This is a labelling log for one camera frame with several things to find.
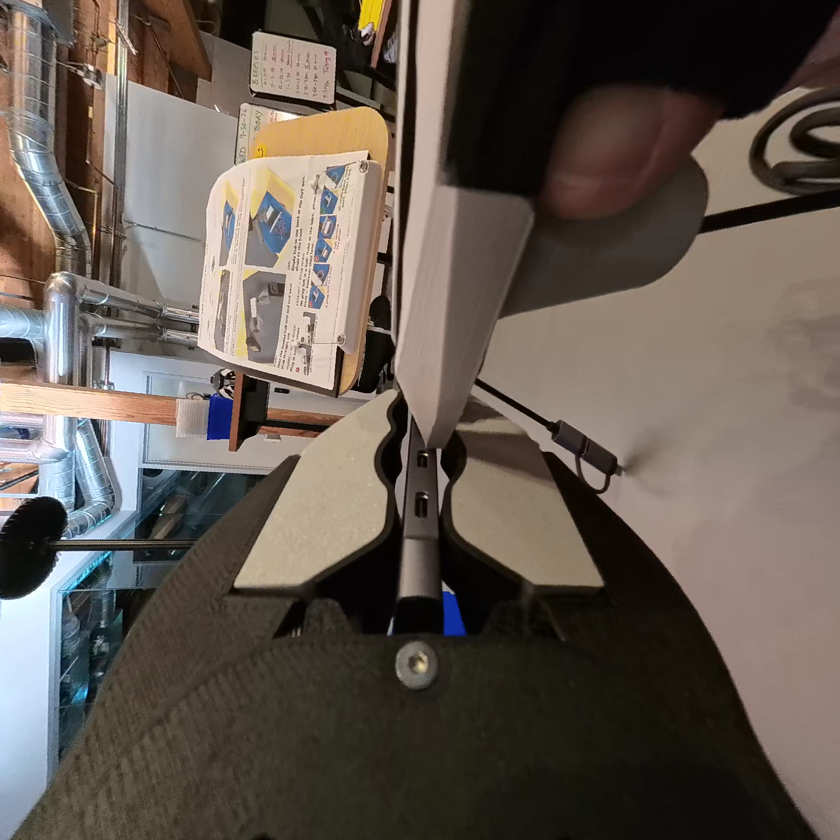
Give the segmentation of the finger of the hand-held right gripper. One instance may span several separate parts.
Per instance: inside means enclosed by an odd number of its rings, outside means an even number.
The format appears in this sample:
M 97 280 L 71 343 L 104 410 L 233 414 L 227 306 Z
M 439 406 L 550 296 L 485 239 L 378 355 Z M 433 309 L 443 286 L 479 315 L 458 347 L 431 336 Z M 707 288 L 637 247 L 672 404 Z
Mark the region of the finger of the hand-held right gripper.
M 694 157 L 617 215 L 585 221 L 540 213 L 500 317 L 645 287 L 683 259 L 700 232 L 708 182 Z
M 469 399 L 534 222 L 520 195 L 456 182 L 445 162 L 469 2 L 401 2 L 395 374 L 427 444 Z

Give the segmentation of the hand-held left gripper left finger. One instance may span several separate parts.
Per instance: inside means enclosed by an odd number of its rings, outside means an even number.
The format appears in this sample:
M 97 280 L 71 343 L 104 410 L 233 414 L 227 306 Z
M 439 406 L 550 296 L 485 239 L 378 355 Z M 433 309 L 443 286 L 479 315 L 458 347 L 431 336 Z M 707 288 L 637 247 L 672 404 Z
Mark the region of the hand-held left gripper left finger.
M 305 448 L 234 581 L 238 593 L 338 602 L 389 621 L 401 526 L 403 396 L 384 392 Z

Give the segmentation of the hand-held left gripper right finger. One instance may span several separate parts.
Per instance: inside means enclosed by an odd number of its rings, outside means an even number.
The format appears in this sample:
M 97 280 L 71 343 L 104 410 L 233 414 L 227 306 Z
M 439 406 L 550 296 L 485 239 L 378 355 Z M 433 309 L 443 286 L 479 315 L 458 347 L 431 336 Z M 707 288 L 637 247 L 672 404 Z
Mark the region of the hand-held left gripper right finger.
M 589 596 L 604 585 L 538 444 L 469 401 L 441 451 L 444 582 L 466 621 L 501 603 Z

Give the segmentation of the hub cable grey plug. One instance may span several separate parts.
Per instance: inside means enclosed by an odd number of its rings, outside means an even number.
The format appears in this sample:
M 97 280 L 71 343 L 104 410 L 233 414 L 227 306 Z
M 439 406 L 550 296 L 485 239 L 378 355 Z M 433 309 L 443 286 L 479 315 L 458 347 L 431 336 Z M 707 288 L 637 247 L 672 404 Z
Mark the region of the hub cable grey plug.
M 520 414 L 544 427 L 550 435 L 553 444 L 561 447 L 574 457 L 574 470 L 578 479 L 591 488 L 597 496 L 604 495 L 610 488 L 612 480 L 623 473 L 623 467 L 618 458 L 609 450 L 596 443 L 593 438 L 585 435 L 576 427 L 564 420 L 550 421 L 536 413 L 531 408 L 514 400 L 509 395 L 499 391 L 481 379 L 475 380 L 475 385 L 483 392 L 495 397 Z M 596 487 L 588 482 L 583 471 L 583 464 L 594 468 L 604 476 L 602 486 Z

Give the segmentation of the dark USB hub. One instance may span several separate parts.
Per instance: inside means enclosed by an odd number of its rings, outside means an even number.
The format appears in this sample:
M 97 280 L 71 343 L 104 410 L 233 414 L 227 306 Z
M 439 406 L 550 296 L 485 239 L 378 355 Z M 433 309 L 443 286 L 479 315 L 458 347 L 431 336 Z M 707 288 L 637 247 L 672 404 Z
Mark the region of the dark USB hub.
M 408 427 L 402 547 L 392 631 L 441 634 L 445 628 L 440 570 L 438 458 L 415 419 Z

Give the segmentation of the black cable black plug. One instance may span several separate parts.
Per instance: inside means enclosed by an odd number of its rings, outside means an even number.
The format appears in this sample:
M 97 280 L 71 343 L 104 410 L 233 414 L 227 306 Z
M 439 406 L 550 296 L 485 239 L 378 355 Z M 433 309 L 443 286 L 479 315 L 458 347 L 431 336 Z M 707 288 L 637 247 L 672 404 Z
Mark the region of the black cable black plug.
M 769 200 L 707 213 L 700 235 L 838 209 L 838 85 L 774 105 L 742 160 Z

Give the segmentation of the person's right hand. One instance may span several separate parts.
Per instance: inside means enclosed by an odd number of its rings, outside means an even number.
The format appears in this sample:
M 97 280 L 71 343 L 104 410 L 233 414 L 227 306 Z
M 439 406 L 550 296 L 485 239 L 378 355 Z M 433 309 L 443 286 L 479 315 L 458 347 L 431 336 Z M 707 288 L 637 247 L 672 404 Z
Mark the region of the person's right hand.
M 540 198 L 592 221 L 638 204 L 717 122 L 837 84 L 838 2 L 632 3 L 588 14 L 581 49 Z

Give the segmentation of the printed instruction sheet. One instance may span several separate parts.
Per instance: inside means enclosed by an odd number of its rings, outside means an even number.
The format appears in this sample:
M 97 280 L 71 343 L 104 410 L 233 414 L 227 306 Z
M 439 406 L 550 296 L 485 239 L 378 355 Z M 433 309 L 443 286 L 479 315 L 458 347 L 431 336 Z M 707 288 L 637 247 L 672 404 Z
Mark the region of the printed instruction sheet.
M 368 151 L 272 156 L 219 176 L 206 207 L 197 346 L 339 396 L 359 348 L 382 166 Z

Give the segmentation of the whiteboard with writing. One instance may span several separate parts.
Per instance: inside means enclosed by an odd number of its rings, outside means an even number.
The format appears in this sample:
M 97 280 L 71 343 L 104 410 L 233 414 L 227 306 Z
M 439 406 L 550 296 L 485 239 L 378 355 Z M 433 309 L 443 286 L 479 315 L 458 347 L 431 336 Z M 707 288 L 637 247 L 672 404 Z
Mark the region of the whiteboard with writing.
M 242 103 L 238 112 L 234 164 L 239 165 L 249 159 L 250 149 L 255 137 L 265 126 L 296 119 L 297 117 L 297 114 L 281 111 L 277 108 Z
M 332 109 L 337 58 L 331 45 L 256 31 L 251 39 L 248 89 L 258 97 Z

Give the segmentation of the black round knob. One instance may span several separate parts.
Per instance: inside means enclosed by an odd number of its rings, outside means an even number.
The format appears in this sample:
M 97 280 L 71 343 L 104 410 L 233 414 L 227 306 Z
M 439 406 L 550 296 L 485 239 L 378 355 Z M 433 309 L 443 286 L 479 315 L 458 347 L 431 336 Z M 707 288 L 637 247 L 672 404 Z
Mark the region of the black round knob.
M 37 497 L 17 507 L 1 529 L 1 598 L 12 601 L 37 590 L 56 564 L 67 511 L 53 497 Z

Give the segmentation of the wooden post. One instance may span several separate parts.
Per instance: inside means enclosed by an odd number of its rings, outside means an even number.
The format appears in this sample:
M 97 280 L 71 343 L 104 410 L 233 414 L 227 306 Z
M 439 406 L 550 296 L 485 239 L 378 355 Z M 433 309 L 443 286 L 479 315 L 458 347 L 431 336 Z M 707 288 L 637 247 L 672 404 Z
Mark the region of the wooden post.
M 196 410 L 209 408 L 212 404 L 210 399 L 106 391 L 72 385 L 15 381 L 2 381 L 1 384 L 1 408 L 6 413 L 87 417 L 173 427 L 179 408 L 183 411 Z M 254 424 L 258 430 L 287 428 L 296 433 L 315 434 L 341 419 L 342 415 L 267 408 L 265 414 L 254 420 Z

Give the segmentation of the silver ventilation duct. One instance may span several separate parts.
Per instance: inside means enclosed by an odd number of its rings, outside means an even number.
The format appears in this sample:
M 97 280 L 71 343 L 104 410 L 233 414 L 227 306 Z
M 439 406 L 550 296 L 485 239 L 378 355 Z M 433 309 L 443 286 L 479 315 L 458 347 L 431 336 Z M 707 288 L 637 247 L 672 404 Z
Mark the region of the silver ventilation duct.
M 45 285 L 43 310 L 2 306 L 3 339 L 35 346 L 38 368 L 51 385 L 74 385 L 93 339 L 196 345 L 196 335 L 169 329 L 167 320 L 197 324 L 194 311 L 138 297 L 88 277 L 91 245 L 54 151 L 57 44 L 64 31 L 53 15 L 27 2 L 2 2 L 9 12 L 12 54 L 5 121 L 18 173 L 56 244 L 56 272 Z M 63 406 L 42 417 L 39 436 L 2 439 L 2 459 L 38 467 L 38 488 L 68 516 L 74 539 L 105 522 L 115 508 L 112 480 L 87 418 Z

